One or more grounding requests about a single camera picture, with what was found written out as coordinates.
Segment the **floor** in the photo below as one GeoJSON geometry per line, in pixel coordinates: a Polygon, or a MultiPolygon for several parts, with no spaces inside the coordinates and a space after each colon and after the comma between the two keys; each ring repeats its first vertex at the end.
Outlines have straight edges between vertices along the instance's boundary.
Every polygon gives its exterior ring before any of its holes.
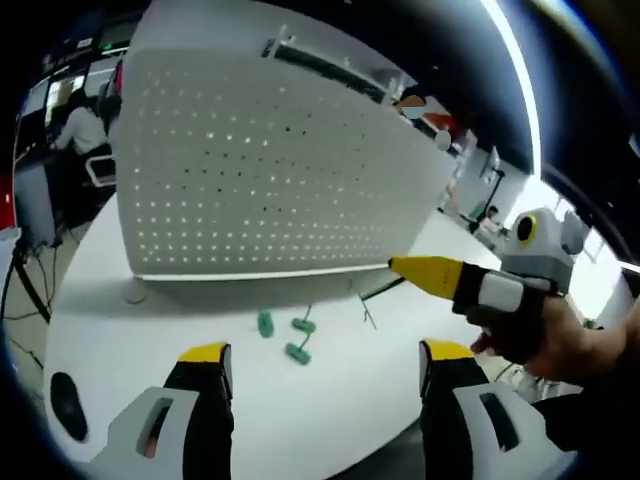
{"type": "MultiPolygon", "coordinates": [[[[64,274],[73,258],[79,241],[89,228],[89,224],[66,232],[62,244],[53,249],[45,248],[40,252],[42,263],[31,258],[25,270],[41,298],[52,298],[55,308],[55,292],[59,291],[64,274]]],[[[38,362],[44,363],[47,339],[47,324],[35,313],[35,307],[16,273],[13,272],[5,307],[6,329],[9,349],[18,379],[31,397],[34,405],[44,416],[42,400],[42,370],[38,362]]],[[[500,358],[478,357],[479,364],[490,379],[508,365],[500,358]]],[[[404,478],[406,480],[423,479],[422,434],[419,425],[414,423],[387,446],[335,477],[336,480],[404,478]]]]}

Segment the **perforated panel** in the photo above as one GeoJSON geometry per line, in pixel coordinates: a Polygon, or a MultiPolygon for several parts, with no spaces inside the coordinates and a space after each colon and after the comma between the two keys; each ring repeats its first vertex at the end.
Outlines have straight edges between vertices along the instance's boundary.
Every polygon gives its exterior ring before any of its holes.
{"type": "Polygon", "coordinates": [[[125,75],[118,201],[137,275],[384,264],[454,169],[391,109],[277,61],[144,51],[125,75]]]}

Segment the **computer monitor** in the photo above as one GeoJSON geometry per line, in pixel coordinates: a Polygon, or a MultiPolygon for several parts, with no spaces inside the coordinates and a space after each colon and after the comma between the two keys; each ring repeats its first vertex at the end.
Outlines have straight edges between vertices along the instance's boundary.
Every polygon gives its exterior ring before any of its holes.
{"type": "Polygon", "coordinates": [[[27,147],[42,147],[46,143],[44,118],[46,108],[41,108],[20,118],[18,137],[16,141],[16,155],[20,155],[27,147]]]}

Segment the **human hand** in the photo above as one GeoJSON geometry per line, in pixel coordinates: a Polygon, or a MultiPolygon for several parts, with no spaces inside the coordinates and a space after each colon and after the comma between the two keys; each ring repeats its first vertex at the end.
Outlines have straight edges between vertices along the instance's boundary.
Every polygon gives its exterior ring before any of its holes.
{"type": "MultiPolygon", "coordinates": [[[[475,353],[487,351],[490,355],[502,355],[510,344],[522,340],[519,336],[526,335],[524,329],[518,328],[518,322],[522,321],[518,314],[481,306],[470,310],[467,320],[485,329],[471,345],[475,353]]],[[[542,340],[537,353],[524,363],[525,370],[549,380],[570,383],[586,378],[592,363],[593,339],[569,304],[562,298],[545,298],[540,322],[542,340]]]]}

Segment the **round table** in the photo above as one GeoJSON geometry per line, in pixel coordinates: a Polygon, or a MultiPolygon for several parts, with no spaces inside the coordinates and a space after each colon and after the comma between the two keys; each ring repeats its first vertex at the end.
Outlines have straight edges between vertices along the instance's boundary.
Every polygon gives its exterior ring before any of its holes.
{"type": "MultiPolygon", "coordinates": [[[[476,239],[432,214],[411,254],[446,255],[499,266],[476,239]]],[[[319,480],[335,475],[388,443],[415,421],[418,342],[425,337],[470,343],[478,334],[450,302],[404,283],[367,301],[377,329],[351,281],[362,272],[305,279],[154,282],[138,305],[124,301],[127,264],[115,195],[100,212],[69,265],[55,301],[44,369],[44,397],[53,437],[64,453],[89,461],[105,446],[110,422],[150,386],[162,386],[191,347],[232,345],[235,417],[232,474],[236,480],[319,480]],[[285,356],[304,335],[290,322],[304,316],[317,331],[312,361],[285,356]],[[275,334],[264,339],[257,313],[271,312],[275,334]],[[74,441],[53,414],[51,376],[75,380],[89,425],[74,441]]]]}

